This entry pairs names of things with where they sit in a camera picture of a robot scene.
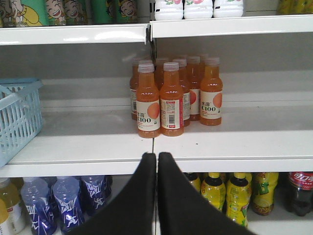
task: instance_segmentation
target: green can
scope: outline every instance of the green can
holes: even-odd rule
[[[16,27],[49,26],[45,0],[11,0]]]
[[[49,25],[66,25],[62,0],[45,0]]]
[[[137,22],[136,0],[115,0],[115,8],[117,23]]]
[[[94,24],[111,24],[114,21],[113,0],[91,0]]]

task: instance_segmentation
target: store shelf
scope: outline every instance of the store shelf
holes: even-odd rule
[[[152,38],[297,33],[313,31],[312,15],[152,21]]]
[[[36,44],[145,43],[148,24],[1,28],[0,46]]]
[[[0,177],[133,174],[152,139],[137,134],[130,111],[45,112],[44,127],[0,168]]]
[[[170,152],[183,172],[312,170],[313,105],[224,108],[222,117],[157,137],[155,152]]]

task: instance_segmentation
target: cola bottle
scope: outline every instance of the cola bottle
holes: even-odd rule
[[[312,209],[313,172],[289,172],[287,210],[305,216]]]

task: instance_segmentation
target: bottle label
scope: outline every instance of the bottle label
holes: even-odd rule
[[[182,99],[161,99],[161,118],[163,128],[171,130],[180,129],[183,126]]]
[[[160,128],[160,102],[137,101],[137,125],[141,131],[155,131]]]
[[[289,181],[303,190],[312,190],[313,172],[289,172]]]
[[[190,89],[190,114],[197,115],[200,113],[199,102],[200,89]]]
[[[131,89],[131,106],[132,106],[132,114],[137,114],[137,95],[136,90]]]
[[[185,93],[183,96],[183,120],[188,120],[190,118],[190,92]]]
[[[221,117],[222,92],[201,91],[201,117],[205,119],[218,119]]]

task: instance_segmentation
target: soda bottle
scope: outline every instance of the soda bottle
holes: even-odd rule
[[[200,120],[200,83],[199,56],[187,57],[187,78],[190,82],[190,120]]]
[[[178,62],[179,64],[179,84],[184,91],[182,116],[185,127],[190,124],[190,83],[187,79],[187,60],[175,59],[173,62]]]
[[[155,71],[155,82],[158,90],[161,90],[161,87],[164,83],[164,71],[163,65],[164,63],[169,62],[168,58],[157,58],[156,59],[156,71]]]
[[[154,65],[139,64],[137,96],[138,134],[143,138],[160,135],[159,91],[154,81]]]
[[[219,125],[222,122],[222,90],[223,83],[219,78],[220,59],[207,58],[205,76],[201,82],[200,123],[207,126]]]
[[[201,184],[201,194],[219,211],[222,211],[226,187],[217,172],[209,172],[208,176]]]
[[[289,172],[288,178],[288,210],[298,216],[305,216],[312,209],[313,172]]]
[[[57,225],[49,204],[48,184],[38,177],[24,178],[21,194],[31,219],[33,235],[52,235]]]
[[[250,196],[246,174],[235,172],[234,176],[227,182],[226,188],[226,215],[234,222],[248,227],[246,213]]]
[[[194,172],[187,172],[187,173],[184,173],[184,175],[187,177],[189,183],[197,190],[197,192],[200,192],[201,181],[198,175]]]
[[[13,234],[18,234],[26,225],[19,192],[9,178],[0,178],[0,199],[5,203]]]
[[[0,235],[13,235],[9,221],[9,214],[5,203],[0,199]]]
[[[79,181],[72,176],[58,176],[53,194],[61,216],[61,231],[69,232],[85,222],[79,202]]]
[[[179,64],[164,63],[164,84],[160,91],[161,132],[166,136],[179,136],[184,132],[182,99],[184,91],[179,84]]]
[[[274,207],[274,190],[278,182],[278,172],[258,172],[253,174],[252,209],[259,215],[269,215]]]

